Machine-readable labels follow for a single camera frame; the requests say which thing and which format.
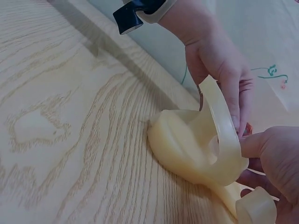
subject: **black object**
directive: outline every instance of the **black object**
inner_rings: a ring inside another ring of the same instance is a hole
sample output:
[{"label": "black object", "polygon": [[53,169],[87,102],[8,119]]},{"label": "black object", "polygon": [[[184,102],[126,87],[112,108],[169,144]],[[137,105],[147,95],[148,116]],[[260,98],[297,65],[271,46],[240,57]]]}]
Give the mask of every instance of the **black object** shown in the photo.
[{"label": "black object", "polygon": [[136,12],[143,11],[145,14],[153,14],[165,2],[166,0],[133,0],[115,11],[113,16],[120,35],[127,34],[143,25]]}]

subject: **green drawing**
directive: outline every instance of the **green drawing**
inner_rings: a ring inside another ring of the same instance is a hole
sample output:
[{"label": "green drawing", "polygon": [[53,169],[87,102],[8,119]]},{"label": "green drawing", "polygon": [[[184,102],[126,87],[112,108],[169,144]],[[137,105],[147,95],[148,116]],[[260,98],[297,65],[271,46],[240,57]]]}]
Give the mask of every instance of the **green drawing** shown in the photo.
[{"label": "green drawing", "polygon": [[264,78],[264,79],[268,79],[268,78],[279,78],[279,77],[285,77],[285,84],[288,83],[289,77],[287,75],[278,75],[275,76],[274,73],[277,73],[277,69],[276,69],[276,65],[274,64],[273,66],[269,67],[269,68],[256,68],[256,69],[251,69],[252,71],[254,70],[267,70],[269,76],[258,76],[259,78]]},{"label": "green drawing", "polygon": [[185,78],[186,78],[186,76],[187,76],[187,64],[186,64],[186,68],[185,68],[185,74],[184,74],[184,77],[183,77],[183,80],[182,80],[182,82],[181,82],[181,85],[184,83],[184,81],[185,81]]},{"label": "green drawing", "polygon": [[[186,64],[186,68],[185,68],[185,74],[184,74],[184,77],[183,77],[183,80],[181,82],[181,84],[184,83],[185,79],[186,79],[186,76],[187,76],[187,64]],[[279,77],[285,77],[286,80],[285,80],[285,84],[288,83],[289,81],[289,77],[287,75],[278,75],[278,76],[275,76],[274,73],[277,73],[277,68],[276,68],[276,65],[272,65],[270,66],[269,68],[256,68],[256,69],[251,69],[251,71],[255,71],[255,70],[267,70],[268,72],[268,75],[269,76],[257,76],[259,78],[263,78],[263,79],[269,79],[269,78],[279,78]]]}]

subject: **green line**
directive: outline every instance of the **green line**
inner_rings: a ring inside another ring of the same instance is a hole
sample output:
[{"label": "green line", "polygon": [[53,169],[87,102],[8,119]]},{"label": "green line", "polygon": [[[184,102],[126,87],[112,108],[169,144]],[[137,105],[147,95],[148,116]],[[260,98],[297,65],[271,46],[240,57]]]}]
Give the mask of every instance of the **green line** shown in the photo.
[{"label": "green line", "polygon": [[182,82],[181,82],[181,85],[184,83],[184,81],[185,81],[185,78],[186,78],[186,76],[187,76],[187,64],[186,64],[186,68],[185,68],[185,74],[184,74],[184,78],[183,78],[183,80],[182,80]]},{"label": "green line", "polygon": [[268,68],[256,68],[256,69],[251,69],[251,71],[259,70],[259,69],[266,69],[266,70],[268,70]]},{"label": "green line", "polygon": [[264,78],[264,79],[268,79],[268,78],[279,78],[279,77],[286,77],[286,82],[289,80],[289,77],[287,75],[280,75],[280,76],[270,76],[270,77],[263,77],[263,76],[258,76],[259,78]]}]

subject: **light wood surface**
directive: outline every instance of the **light wood surface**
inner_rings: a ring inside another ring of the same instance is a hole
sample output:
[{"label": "light wood surface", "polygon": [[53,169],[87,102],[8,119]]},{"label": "light wood surface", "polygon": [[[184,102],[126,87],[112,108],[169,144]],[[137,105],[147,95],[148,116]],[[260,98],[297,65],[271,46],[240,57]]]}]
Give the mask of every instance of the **light wood surface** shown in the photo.
[{"label": "light wood surface", "polygon": [[88,2],[1,0],[0,224],[226,223],[151,153],[177,108],[198,103]]}]

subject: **hand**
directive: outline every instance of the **hand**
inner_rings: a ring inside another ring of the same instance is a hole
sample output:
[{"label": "hand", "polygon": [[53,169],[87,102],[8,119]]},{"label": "hand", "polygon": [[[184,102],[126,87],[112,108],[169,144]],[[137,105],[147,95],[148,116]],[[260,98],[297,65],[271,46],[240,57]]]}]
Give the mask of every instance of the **hand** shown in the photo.
[{"label": "hand", "polygon": [[200,0],[177,0],[159,24],[185,45],[187,65],[196,85],[208,74],[219,82],[242,137],[250,114],[253,77],[216,18]]},{"label": "hand", "polygon": [[187,65],[197,86],[209,74],[217,80],[235,129],[242,137],[251,109],[253,77],[222,28],[217,22],[212,26],[199,40],[186,45]]},{"label": "hand", "polygon": [[[251,188],[261,186],[279,199],[276,224],[299,222],[299,127],[273,127],[241,139],[242,156],[249,158],[249,169],[237,182]],[[249,193],[242,191],[241,196]]]}]

